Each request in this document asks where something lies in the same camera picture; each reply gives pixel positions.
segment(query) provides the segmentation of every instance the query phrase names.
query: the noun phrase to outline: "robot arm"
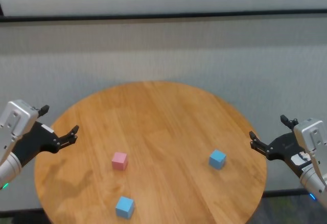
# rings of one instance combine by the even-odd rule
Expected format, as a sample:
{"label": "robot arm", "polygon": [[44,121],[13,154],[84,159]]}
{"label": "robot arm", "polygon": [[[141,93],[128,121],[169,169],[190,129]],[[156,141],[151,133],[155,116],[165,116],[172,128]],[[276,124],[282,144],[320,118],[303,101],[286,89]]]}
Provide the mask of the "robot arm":
{"label": "robot arm", "polygon": [[251,131],[251,148],[268,160],[283,160],[301,184],[327,208],[327,131],[323,122],[307,119],[298,123],[284,115],[281,122],[291,129],[290,133],[266,145]]}
{"label": "robot arm", "polygon": [[8,102],[0,115],[0,189],[40,152],[57,153],[76,142],[77,125],[65,136],[58,137],[51,128],[37,122],[48,110],[47,105],[37,110],[22,100],[15,100]]}

